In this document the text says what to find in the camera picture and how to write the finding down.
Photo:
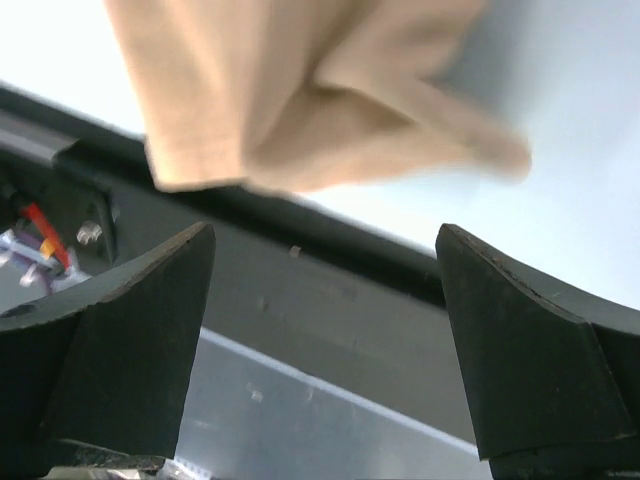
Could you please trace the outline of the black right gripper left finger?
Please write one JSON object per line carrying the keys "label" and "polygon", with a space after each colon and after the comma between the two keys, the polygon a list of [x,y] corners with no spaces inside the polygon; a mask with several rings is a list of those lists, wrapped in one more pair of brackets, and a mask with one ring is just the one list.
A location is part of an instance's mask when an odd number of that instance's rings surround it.
{"label": "black right gripper left finger", "polygon": [[5,468],[159,468],[173,457],[206,307],[213,228],[1,317]]}

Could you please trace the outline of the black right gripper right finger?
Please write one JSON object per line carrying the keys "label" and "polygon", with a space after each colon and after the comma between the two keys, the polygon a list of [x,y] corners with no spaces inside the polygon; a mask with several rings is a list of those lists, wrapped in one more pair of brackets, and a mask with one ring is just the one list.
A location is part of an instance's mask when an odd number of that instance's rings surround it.
{"label": "black right gripper right finger", "polygon": [[443,225],[437,261],[479,457],[496,479],[639,475],[639,313]]}

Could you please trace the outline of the beige t shirt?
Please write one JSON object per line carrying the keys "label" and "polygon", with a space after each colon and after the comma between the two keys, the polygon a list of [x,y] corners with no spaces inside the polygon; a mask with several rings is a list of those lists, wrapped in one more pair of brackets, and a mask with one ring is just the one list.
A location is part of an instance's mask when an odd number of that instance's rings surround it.
{"label": "beige t shirt", "polygon": [[157,188],[305,193],[471,165],[519,136],[435,78],[481,1],[108,1]]}

